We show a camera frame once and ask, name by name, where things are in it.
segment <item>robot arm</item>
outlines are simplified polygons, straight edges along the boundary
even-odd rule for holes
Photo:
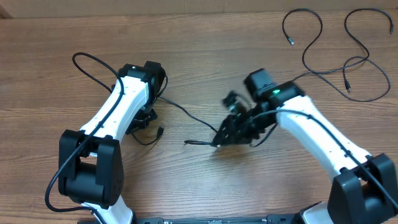
[[[321,122],[377,179],[391,198],[397,201],[396,170],[394,163],[387,156],[381,154],[373,157],[368,151],[347,139],[316,109],[311,99],[295,83],[287,82],[277,86],[263,69],[250,73],[244,83],[257,105],[246,110],[236,99],[236,94],[231,92],[223,100],[231,114],[221,124],[213,144],[249,144],[253,139],[259,139],[259,134],[264,133],[265,128],[278,123],[319,160],[332,180],[328,203],[318,203],[306,208],[294,218],[290,216],[291,222],[286,223],[382,223],[396,215],[392,200],[387,199],[386,194],[368,179],[362,168],[346,155],[325,129],[308,116],[289,113],[286,110],[310,114]]]
[[[80,155],[61,171],[58,190],[76,203],[95,208],[107,224],[130,224],[133,212],[121,196],[124,172],[120,143],[125,134],[144,129],[149,121],[157,118],[152,107],[166,75],[160,64],[155,62],[147,62],[143,67],[126,64],[118,73],[124,85],[120,102],[85,144]],[[79,131],[66,130],[62,134],[59,166],[114,106],[120,91],[121,85],[117,81],[105,104],[87,124]],[[89,155],[97,157],[95,165],[80,160],[80,157]]]

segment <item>black base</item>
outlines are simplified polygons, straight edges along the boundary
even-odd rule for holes
[[[138,218],[132,224],[296,224],[295,215],[268,215],[266,217],[246,218]],[[99,224],[94,222],[78,222],[78,224]]]

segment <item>wire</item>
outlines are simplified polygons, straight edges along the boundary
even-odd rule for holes
[[[363,57],[361,57],[361,56],[351,57],[350,59],[347,60],[347,62],[348,62],[349,60],[354,59],[354,58],[363,58]],[[357,100],[357,99],[351,98],[351,97],[349,97],[347,94],[345,94],[345,93],[343,93],[341,90],[339,90],[336,86],[334,86],[334,84],[332,84],[329,80],[327,80],[325,77],[323,77],[322,75],[320,75],[320,74],[318,74],[318,73],[312,73],[312,72],[303,73],[303,74],[301,74],[301,75],[295,77],[294,79],[292,79],[292,81],[296,81],[297,79],[302,78],[302,77],[304,77],[304,76],[306,76],[306,75],[315,75],[315,76],[317,76],[318,78],[320,78],[320,79],[322,79],[323,81],[325,81],[325,82],[326,82],[327,84],[329,84],[331,87],[333,87],[338,93],[340,93],[341,95],[343,95],[343,97],[345,97],[345,98],[347,98],[347,99],[349,99],[349,100],[351,100],[351,101],[361,102],[361,103],[372,102],[372,101],[375,101],[375,100],[378,100],[378,99],[382,98],[383,96],[385,96],[385,95],[390,91],[390,89],[391,89],[391,81],[390,81],[389,77],[387,76],[386,72],[385,72],[381,67],[379,67],[376,63],[374,63],[374,62],[373,62],[372,60],[370,60],[370,59],[366,59],[366,61],[370,62],[370,63],[373,64],[377,69],[380,70],[380,72],[385,76],[385,78],[386,78],[386,80],[387,80],[387,84],[388,84],[387,90],[386,90],[383,94],[381,94],[380,96],[378,96],[378,97],[376,97],[376,98],[373,98],[373,99],[369,99],[369,100]]]
[[[54,174],[54,176],[52,177],[52,179],[51,179],[49,185],[47,186],[47,190],[45,191],[44,200],[45,200],[46,206],[47,206],[51,211],[53,211],[53,212],[72,212],[72,211],[78,211],[78,210],[90,210],[90,211],[92,211],[92,212],[97,216],[97,218],[99,219],[99,221],[100,221],[102,224],[106,224],[105,221],[103,220],[103,217],[101,216],[101,214],[100,214],[100,213],[97,211],[97,209],[95,209],[95,208],[92,208],[92,207],[83,207],[83,206],[74,207],[74,208],[55,208],[55,207],[53,207],[53,206],[51,205],[51,203],[50,203],[50,192],[51,192],[51,189],[52,189],[52,187],[53,187],[55,181],[58,179],[58,177],[59,177],[61,171],[64,170],[64,168],[67,166],[67,164],[68,164],[72,159],[74,159],[76,156],[79,155],[79,153],[81,152],[81,150],[83,149],[83,147],[84,147],[84,146],[88,143],[88,141],[94,136],[94,134],[95,134],[101,127],[103,127],[105,121],[109,118],[109,116],[112,114],[112,112],[113,112],[113,111],[115,110],[115,108],[118,106],[118,104],[119,104],[119,102],[121,101],[121,99],[122,99],[122,97],[123,97],[123,94],[124,94],[124,85],[123,85],[123,81],[121,80],[121,78],[119,77],[118,73],[117,73],[113,68],[111,68],[108,64],[106,64],[106,63],[103,62],[102,60],[100,60],[100,59],[98,59],[98,58],[96,58],[96,57],[94,57],[94,56],[92,56],[92,55],[90,55],[90,54],[86,54],[86,53],[83,53],[83,52],[75,53],[75,54],[73,55],[73,57],[72,57],[73,63],[77,66],[77,68],[78,68],[81,72],[83,72],[85,75],[87,75],[87,76],[90,77],[91,79],[96,80],[97,83],[101,83],[101,82],[98,81],[97,79],[95,79],[94,77],[92,77],[91,75],[89,75],[88,73],[86,73],[83,69],[81,69],[81,68],[76,64],[75,58],[76,58],[77,56],[79,56],[79,55],[83,55],[83,56],[89,57],[89,58],[91,58],[91,59],[93,59],[93,60],[99,62],[100,64],[104,65],[107,69],[109,69],[111,72],[113,72],[114,75],[116,76],[116,78],[119,80],[120,87],[121,87],[121,91],[120,91],[119,97],[117,98],[116,102],[114,103],[114,105],[112,106],[112,108],[106,113],[106,115],[104,116],[104,118],[97,124],[97,126],[95,127],[95,129],[94,129],[91,133],[89,133],[89,135],[79,144],[79,146],[72,152],[72,154],[69,156],[69,158],[66,159],[66,161],[60,166],[59,170]]]
[[[310,13],[314,14],[314,15],[318,18],[318,20],[319,20],[319,22],[320,22],[320,31],[319,31],[319,34],[315,37],[315,39],[305,48],[305,50],[304,50],[304,52],[303,52],[303,55],[302,55],[302,63],[304,64],[304,67],[305,67],[307,70],[309,70],[310,72],[303,73],[303,74],[299,75],[298,77],[294,78],[292,81],[294,81],[294,80],[296,80],[296,79],[298,79],[298,78],[301,78],[301,77],[303,77],[303,76],[306,76],[306,75],[309,75],[309,74],[312,73],[312,74],[318,76],[319,78],[321,78],[323,81],[327,82],[327,84],[329,84],[330,86],[332,86],[336,91],[338,91],[340,94],[342,94],[345,98],[347,98],[347,99],[349,99],[349,100],[351,100],[351,101],[356,101],[356,102],[372,102],[372,101],[375,101],[375,100],[378,100],[378,99],[382,98],[383,96],[385,96],[385,95],[389,92],[389,90],[391,89],[391,83],[390,83],[390,81],[389,81],[389,78],[388,78],[387,74],[386,74],[385,71],[383,71],[378,65],[376,65],[374,62],[372,62],[371,60],[368,59],[369,56],[370,56],[369,50],[368,50],[368,49],[365,47],[365,45],[363,45],[355,36],[353,36],[353,35],[351,34],[351,32],[348,30],[348,28],[347,28],[347,20],[348,20],[349,16],[352,15],[352,13],[358,12],[358,11],[376,11],[376,12],[380,12],[380,13],[384,14],[384,15],[388,18],[388,20],[389,20],[389,22],[390,22],[390,33],[392,34],[393,31],[394,31],[394,24],[393,24],[392,19],[391,19],[391,16],[390,16],[389,14],[387,14],[386,12],[384,12],[384,11],[382,11],[382,10],[373,9],[373,8],[362,8],[362,9],[355,9],[355,10],[351,11],[351,12],[346,16],[346,18],[345,18],[344,27],[345,27],[345,30],[346,30],[347,34],[348,34],[355,42],[357,42],[357,43],[366,51],[366,56],[365,56],[365,57],[362,57],[362,56],[351,57],[351,58],[348,59],[348,60],[345,62],[345,64],[344,64],[342,67],[340,67],[340,68],[336,68],[336,69],[329,70],[329,71],[315,71],[315,70],[311,69],[311,68],[307,65],[307,63],[305,62],[305,53],[306,53],[307,50],[311,47],[311,45],[312,45],[313,43],[315,43],[315,41],[318,40],[319,36],[320,36],[321,33],[322,33],[322,30],[323,30],[323,22],[322,22],[321,17],[319,16],[319,14],[317,14],[315,11],[313,11],[313,10],[311,10],[311,9],[294,9],[294,10],[288,12],[288,13],[286,14],[286,16],[284,17],[284,19],[283,19],[283,21],[282,21],[282,31],[283,31],[284,35],[286,36],[286,39],[289,41],[289,43],[290,43],[291,45],[294,45],[293,39],[292,39],[289,35],[287,35],[287,33],[286,33],[286,31],[285,31],[285,20],[286,20],[287,16],[289,16],[291,13],[293,13],[293,12],[300,12],[300,11],[310,12]],[[355,63],[352,63],[352,64],[347,65],[347,63],[348,63],[349,61],[351,61],[352,59],[354,59],[354,58],[360,58],[361,60],[359,60],[359,61],[357,61],[357,62],[355,62]],[[349,84],[349,81],[348,81],[347,78],[346,78],[346,71],[345,71],[345,69],[346,69],[346,68],[350,68],[350,67],[352,67],[352,66],[355,66],[355,65],[357,65],[357,64],[359,64],[359,63],[362,63],[362,62],[365,62],[365,61],[371,62],[376,68],[378,68],[378,69],[383,73],[383,75],[385,76],[385,78],[386,78],[386,80],[387,80],[387,82],[388,82],[388,88],[387,88],[386,92],[383,93],[381,96],[378,96],[378,97],[376,97],[376,98],[373,98],[373,99],[370,99],[370,100],[357,100],[357,99],[354,99],[354,98],[350,98],[350,97],[348,97],[346,94],[344,94],[342,91],[340,91],[339,89],[337,89],[337,87],[334,86],[333,84],[331,84],[327,79],[325,79],[325,78],[322,77],[322,75],[326,75],[326,74],[329,74],[329,73],[333,73],[333,72],[337,72],[337,71],[339,71],[339,70],[342,70],[342,71],[343,71],[343,80],[344,80],[344,83],[345,83],[346,90],[347,90],[348,93],[350,93],[350,92],[351,92],[351,86],[350,86],[350,84]]]
[[[278,126],[277,123],[274,124],[273,127],[271,127],[271,129],[268,131],[268,133],[266,134],[266,136],[265,136],[259,143],[257,143],[255,146],[252,146],[252,144],[250,143],[250,144],[249,144],[250,147],[258,147],[258,146],[260,146],[262,143],[264,143],[264,142],[269,138],[269,136],[271,136],[272,132],[274,132],[274,130],[275,130],[275,128],[276,128],[277,126]]]
[[[156,97],[162,96],[164,90],[165,90],[166,87],[167,87],[167,84],[169,83],[169,77],[168,77],[166,74],[164,74],[164,77],[166,78],[166,83],[164,84],[163,89],[162,89],[160,92],[158,92],[158,94],[156,95]]]
[[[198,146],[213,146],[213,147],[216,147],[216,145],[214,145],[211,142],[197,141],[197,140],[185,140],[184,143],[185,144],[194,144],[194,145],[198,145]]]
[[[138,144],[140,144],[142,146],[149,146],[149,145],[155,143],[158,139],[160,139],[160,137],[162,137],[163,131],[164,131],[163,124],[161,124],[159,129],[157,130],[156,138],[153,141],[149,142],[149,143],[143,143],[142,141],[138,140],[138,138],[134,135],[133,132],[131,133],[131,135],[138,142]]]
[[[295,110],[287,110],[287,109],[279,109],[279,110],[270,110],[267,112],[263,112],[263,113],[259,113],[255,116],[253,116],[249,121],[253,121],[257,118],[259,118],[260,116],[265,116],[265,115],[269,115],[269,114],[275,114],[275,113],[293,113],[293,114],[297,114],[297,115],[301,115],[301,116],[305,116],[307,117],[307,119],[312,119],[314,122],[316,122],[317,124],[319,124],[328,134],[329,136],[337,143],[337,145],[339,146],[339,148],[341,150],[343,150],[346,155],[348,157],[350,157],[357,165],[358,167],[361,168],[361,170],[363,171],[363,174],[365,175],[365,177],[370,180],[381,192],[382,194],[385,196],[385,198],[387,198],[391,203],[392,206],[394,207],[394,213],[397,214],[398,211],[398,205],[397,202],[391,197],[391,195],[387,192],[387,190],[380,184],[380,182],[372,175],[372,173],[370,173],[370,171],[367,170],[367,168],[365,168],[365,166],[362,165],[362,163],[360,163],[351,153],[351,151],[347,150],[344,145],[336,138],[336,136],[319,120],[317,120],[314,116],[312,116],[311,114],[306,114],[304,112],[301,111],[295,111]]]
[[[197,121],[201,122],[202,124],[208,126],[210,129],[212,129],[215,133],[217,133],[217,130],[216,130],[212,125],[210,125],[210,124],[208,124],[208,123],[202,121],[202,120],[199,119],[199,118],[196,118],[194,115],[190,114],[190,113],[189,113],[185,108],[183,108],[182,106],[180,106],[180,105],[174,103],[173,101],[168,100],[168,99],[166,99],[166,98],[164,98],[164,97],[162,97],[162,96],[160,96],[159,98],[162,99],[162,100],[164,100],[164,101],[166,101],[166,102],[168,102],[168,103],[170,103],[171,105],[174,105],[174,106],[180,108],[180,109],[181,109],[182,111],[184,111],[189,117],[191,117],[191,118],[194,119],[194,120],[197,120]]]

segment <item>wooden table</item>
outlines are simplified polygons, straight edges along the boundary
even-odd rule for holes
[[[307,54],[317,70],[340,67],[363,50],[348,37],[348,11],[319,12],[324,31]],[[398,10],[388,13],[398,22]],[[318,34],[308,13],[285,12],[178,16],[116,16],[73,19],[0,20],[0,223],[76,223],[89,212],[53,213],[44,192],[57,170],[58,140],[65,129],[79,130],[109,93],[80,73],[75,52],[93,54],[113,68],[125,63],[162,63],[169,75],[164,96],[218,127],[227,115],[220,100],[230,90],[247,95],[243,79],[265,67],[278,82],[305,71],[301,56]],[[316,77],[297,83],[335,126],[374,155],[398,162],[398,34],[376,12],[350,17],[349,29],[368,46],[371,59],[390,76],[392,89],[372,103],[354,103]],[[115,77],[87,58],[78,63],[108,86]],[[387,84],[372,65],[349,69],[352,97],[381,94]],[[344,89],[341,73],[328,75]],[[277,128],[258,148],[184,146],[186,139],[211,141],[214,133],[178,108],[158,101],[159,115],[138,136],[162,139],[140,146],[131,136],[122,143],[123,198],[139,217],[253,217],[297,212],[328,200],[327,172],[287,131]],[[56,207],[71,207],[56,189]]]

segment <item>cable connector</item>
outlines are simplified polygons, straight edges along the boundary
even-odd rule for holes
[[[288,38],[287,38],[287,41],[289,41],[289,43],[290,43],[291,45],[294,45],[294,41],[293,41],[293,39],[292,39],[291,37],[288,37]]]
[[[351,93],[351,85],[349,85],[348,80],[344,80],[344,85],[346,86],[346,90],[348,93]]]
[[[157,129],[157,134],[156,134],[157,139],[163,135],[163,131],[164,131],[164,124],[162,123]]]

